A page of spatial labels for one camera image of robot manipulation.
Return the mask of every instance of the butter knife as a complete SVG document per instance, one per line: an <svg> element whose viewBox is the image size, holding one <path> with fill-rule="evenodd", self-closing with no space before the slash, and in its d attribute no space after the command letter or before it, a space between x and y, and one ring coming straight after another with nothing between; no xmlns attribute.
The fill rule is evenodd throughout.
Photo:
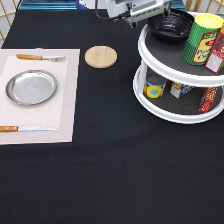
<svg viewBox="0 0 224 224"><path fill-rule="evenodd" d="M28 55L28 54L17 54L17 58L19 59L28 59L28 60L48 60L51 62L58 62L58 61L64 61L66 56L63 57L56 57L56 58L44 58L42 56L36 56L36 55Z"/></svg>
<svg viewBox="0 0 224 224"><path fill-rule="evenodd" d="M57 131L57 129L43 126L0 126L0 132L17 131Z"/></svg>

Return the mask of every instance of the silver plate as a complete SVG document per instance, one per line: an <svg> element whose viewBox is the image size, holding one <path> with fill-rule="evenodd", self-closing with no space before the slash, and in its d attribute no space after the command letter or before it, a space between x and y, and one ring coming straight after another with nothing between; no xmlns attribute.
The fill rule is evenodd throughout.
<svg viewBox="0 0 224 224"><path fill-rule="evenodd" d="M15 103L34 105L49 99L56 89L57 80L52 74L43 70L29 70L8 82L6 94Z"/></svg>

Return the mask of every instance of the black tablecloth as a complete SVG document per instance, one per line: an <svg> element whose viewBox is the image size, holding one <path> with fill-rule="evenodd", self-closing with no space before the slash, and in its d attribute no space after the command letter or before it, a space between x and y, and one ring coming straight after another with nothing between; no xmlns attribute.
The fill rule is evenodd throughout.
<svg viewBox="0 0 224 224"><path fill-rule="evenodd" d="M0 146L0 223L223 224L224 113L181 125L140 105L132 83L143 25L92 10L16 13L4 49L81 54L72 143ZM88 66L95 45L114 48L116 64Z"/></svg>

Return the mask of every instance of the white placemat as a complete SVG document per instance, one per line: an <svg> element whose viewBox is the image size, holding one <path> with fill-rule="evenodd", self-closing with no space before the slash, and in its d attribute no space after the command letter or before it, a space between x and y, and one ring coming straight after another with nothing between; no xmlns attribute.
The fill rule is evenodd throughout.
<svg viewBox="0 0 224 224"><path fill-rule="evenodd" d="M9 56L0 76L0 126L47 126L59 129L68 58L61 62L23 60ZM44 70L55 76L57 91L43 103L21 106L6 95L6 85L11 78L28 70Z"/></svg>
<svg viewBox="0 0 224 224"><path fill-rule="evenodd" d="M42 56L66 55L64 62L27 61L17 59L16 54ZM33 131L0 133L0 144L53 143L72 141L76 87L78 77L79 50L31 49L0 50L0 125L49 126L58 131ZM7 98L5 86L14 75L29 69L51 72L58 81L56 94L35 106L18 106Z"/></svg>

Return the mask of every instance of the round wooden coaster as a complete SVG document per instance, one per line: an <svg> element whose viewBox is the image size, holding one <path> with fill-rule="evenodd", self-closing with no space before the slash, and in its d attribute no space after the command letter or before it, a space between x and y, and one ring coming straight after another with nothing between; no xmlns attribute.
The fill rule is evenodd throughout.
<svg viewBox="0 0 224 224"><path fill-rule="evenodd" d="M117 53L107 46L95 46L86 51L86 63L94 68L108 68L117 60Z"/></svg>

